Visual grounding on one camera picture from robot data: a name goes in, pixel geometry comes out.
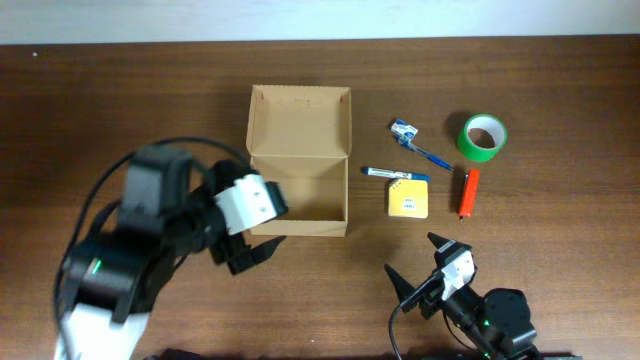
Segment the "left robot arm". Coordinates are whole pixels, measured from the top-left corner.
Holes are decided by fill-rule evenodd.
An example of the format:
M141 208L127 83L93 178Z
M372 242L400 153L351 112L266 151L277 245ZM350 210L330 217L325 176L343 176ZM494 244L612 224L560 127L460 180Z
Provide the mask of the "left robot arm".
M127 168L122 197L96 214L84 238L72 236L57 270L57 358L130 358L157 296L190 255L209 251L237 275L268 260L282 242L253 247L243 236L287 213L278 183L225 144L212 145L229 159L206 167L178 142L125 155L87 196L92 203L105 180Z

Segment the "green tape roll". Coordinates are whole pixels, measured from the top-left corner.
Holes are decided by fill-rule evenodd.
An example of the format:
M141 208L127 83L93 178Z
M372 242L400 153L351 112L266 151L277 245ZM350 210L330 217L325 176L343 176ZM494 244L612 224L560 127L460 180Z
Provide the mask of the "green tape roll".
M457 138L459 151L469 160L487 162L506 144L508 131L502 121L489 114L469 118Z

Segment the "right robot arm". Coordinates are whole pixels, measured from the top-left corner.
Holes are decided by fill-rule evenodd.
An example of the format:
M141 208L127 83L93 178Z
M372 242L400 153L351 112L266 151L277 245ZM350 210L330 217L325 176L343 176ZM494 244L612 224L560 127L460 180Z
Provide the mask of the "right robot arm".
M524 293L495 288L479 295L471 287L477 272L472 247L432 232L427 237L436 248L436 268L420 285L412 286L390 265L384 266L399 300L388 321L395 356L402 357L394 334L395 318L419 308L425 319L440 312L445 325L462 331L473 343L470 349L482 359L540 359Z

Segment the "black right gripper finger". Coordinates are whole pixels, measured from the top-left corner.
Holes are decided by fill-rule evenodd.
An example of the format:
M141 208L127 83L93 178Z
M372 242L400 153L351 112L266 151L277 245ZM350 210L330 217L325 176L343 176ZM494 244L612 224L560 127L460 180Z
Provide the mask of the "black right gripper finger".
M452 247L456 246L456 241L452 239L444 238L433 232L427 234L428 239L436 247L438 253L444 253L449 251Z
M411 302L416 292L416 288L411 285L404 277L402 277L395 269L390 265L385 264L384 270L389 277L389 280L394 287L396 295L400 303L405 301Z

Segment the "yellow spiral notepad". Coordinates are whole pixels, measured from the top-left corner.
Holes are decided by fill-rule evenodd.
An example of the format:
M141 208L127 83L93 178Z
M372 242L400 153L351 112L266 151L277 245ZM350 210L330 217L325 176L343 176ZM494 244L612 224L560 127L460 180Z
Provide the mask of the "yellow spiral notepad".
M428 210L428 182L395 179L387 190L387 214L391 217L426 219Z

